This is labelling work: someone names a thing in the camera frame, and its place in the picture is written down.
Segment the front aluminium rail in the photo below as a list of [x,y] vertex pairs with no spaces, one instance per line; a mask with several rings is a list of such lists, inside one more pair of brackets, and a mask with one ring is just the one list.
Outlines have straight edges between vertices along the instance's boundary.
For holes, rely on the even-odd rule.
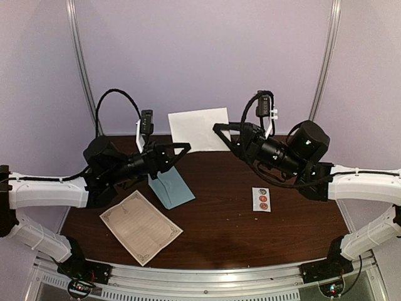
[[[312,260],[269,267],[223,269],[167,269],[122,265],[89,259],[111,266],[107,284],[96,283],[82,300],[390,300],[372,251],[354,261],[354,271],[342,279],[305,283],[301,264]],[[70,279],[57,273],[45,254],[34,260],[23,300],[77,300],[69,295]],[[327,297],[323,287],[344,281],[347,293]]]

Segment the right aluminium frame post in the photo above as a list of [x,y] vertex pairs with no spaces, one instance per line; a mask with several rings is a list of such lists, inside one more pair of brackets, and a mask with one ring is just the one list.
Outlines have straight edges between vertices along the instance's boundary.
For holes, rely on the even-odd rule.
[[321,101],[323,99],[323,94],[325,91],[328,74],[330,70],[330,64],[333,59],[333,54],[335,52],[338,30],[340,26],[340,19],[341,19],[341,0],[332,0],[329,22],[328,22],[328,31],[326,35],[325,49],[323,52],[323,59],[316,85],[315,95],[313,98],[313,103],[309,114],[310,121],[315,121]]

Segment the sticker sheet with three seals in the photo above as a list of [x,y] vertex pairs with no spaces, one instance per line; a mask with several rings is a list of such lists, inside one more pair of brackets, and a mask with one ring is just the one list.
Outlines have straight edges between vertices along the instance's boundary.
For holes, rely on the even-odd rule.
[[271,212],[271,200],[268,188],[253,187],[252,201],[254,212]]

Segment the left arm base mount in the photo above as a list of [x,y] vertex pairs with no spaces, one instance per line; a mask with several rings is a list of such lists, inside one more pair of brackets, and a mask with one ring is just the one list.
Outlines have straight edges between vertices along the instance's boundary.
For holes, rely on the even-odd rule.
[[95,292],[97,284],[106,285],[112,272],[112,266],[94,261],[76,261],[72,263],[60,263],[54,260],[57,272],[66,275],[70,281],[67,292],[70,297],[81,300]]

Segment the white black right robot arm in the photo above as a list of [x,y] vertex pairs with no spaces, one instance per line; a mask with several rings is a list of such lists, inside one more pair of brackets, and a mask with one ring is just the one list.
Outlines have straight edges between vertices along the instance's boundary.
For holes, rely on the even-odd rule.
[[332,241],[321,263],[325,276],[334,277],[345,263],[400,236],[400,171],[322,162],[330,138],[316,123],[306,120],[295,125],[285,142],[266,137],[260,126],[248,122],[216,123],[213,131],[238,159],[272,186],[295,189],[313,201],[359,199],[391,205],[361,229]]

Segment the aluminium frame post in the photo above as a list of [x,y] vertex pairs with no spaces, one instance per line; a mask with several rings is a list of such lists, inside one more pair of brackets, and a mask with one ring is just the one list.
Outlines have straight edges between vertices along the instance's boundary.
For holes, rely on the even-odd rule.
[[90,79],[86,68],[85,56],[84,56],[83,46],[81,43],[79,24],[76,13],[76,4],[74,0],[66,0],[66,12],[68,17],[68,22],[70,25],[71,38],[75,52],[76,64],[78,67],[78,75],[81,81],[84,98],[88,106],[88,110],[93,125],[94,126],[97,125],[99,133],[102,134],[103,133],[102,127],[99,122],[96,122],[96,116],[95,116],[96,102],[93,97],[93,92],[90,85]]
[[328,74],[330,70],[330,64],[333,59],[333,54],[335,52],[338,30],[340,26],[340,19],[341,19],[341,0],[332,0],[329,22],[328,22],[328,31],[326,35],[325,49],[323,52],[323,59],[316,85],[315,95],[313,98],[313,103],[309,114],[310,121],[315,121],[321,101],[323,99],[323,94],[325,91]]

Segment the beige ornate letter paper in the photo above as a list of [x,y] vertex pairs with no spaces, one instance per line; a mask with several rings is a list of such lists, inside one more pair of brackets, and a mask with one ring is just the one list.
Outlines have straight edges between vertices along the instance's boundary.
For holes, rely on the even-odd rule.
[[170,113],[168,119],[173,142],[189,143],[189,153],[229,151],[213,131],[214,124],[229,123],[226,107]]

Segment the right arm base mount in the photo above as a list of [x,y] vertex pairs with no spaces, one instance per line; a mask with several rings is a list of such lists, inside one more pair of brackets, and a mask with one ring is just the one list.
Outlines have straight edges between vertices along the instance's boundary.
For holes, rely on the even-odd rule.
[[345,292],[343,276],[353,271],[349,260],[318,260],[301,264],[300,272],[303,283],[318,283],[324,297],[338,298]]

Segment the light blue envelope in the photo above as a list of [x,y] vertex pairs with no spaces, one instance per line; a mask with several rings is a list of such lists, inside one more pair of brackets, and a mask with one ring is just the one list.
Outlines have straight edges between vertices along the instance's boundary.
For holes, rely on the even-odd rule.
[[165,209],[173,209],[195,199],[175,167],[157,174],[155,179],[148,176],[148,185]]

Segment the left aluminium frame post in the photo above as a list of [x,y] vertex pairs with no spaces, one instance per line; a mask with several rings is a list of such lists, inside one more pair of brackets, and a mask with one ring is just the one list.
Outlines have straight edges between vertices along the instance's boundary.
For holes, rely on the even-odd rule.
[[74,0],[66,0],[66,12],[68,17],[68,22],[70,25],[71,38],[75,52],[76,64],[78,67],[78,75],[81,81],[84,98],[88,106],[88,110],[93,125],[94,126],[97,125],[99,133],[102,134],[103,133],[102,127],[99,122],[96,122],[96,116],[95,116],[96,102],[93,97],[93,92],[90,85],[90,79],[86,68],[85,56],[84,56],[83,46],[81,43],[79,24],[76,13],[76,4]]

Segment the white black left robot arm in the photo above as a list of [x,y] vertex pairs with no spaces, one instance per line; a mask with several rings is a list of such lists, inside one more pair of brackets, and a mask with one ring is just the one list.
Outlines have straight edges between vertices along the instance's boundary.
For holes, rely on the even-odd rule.
[[87,167],[74,176],[25,176],[2,165],[1,237],[16,238],[47,254],[71,278],[85,278],[90,264],[75,239],[57,235],[16,210],[38,206],[105,207],[117,196],[118,185],[143,176],[156,179],[189,151],[188,142],[153,141],[144,145],[142,152],[124,154],[101,135],[84,150]]

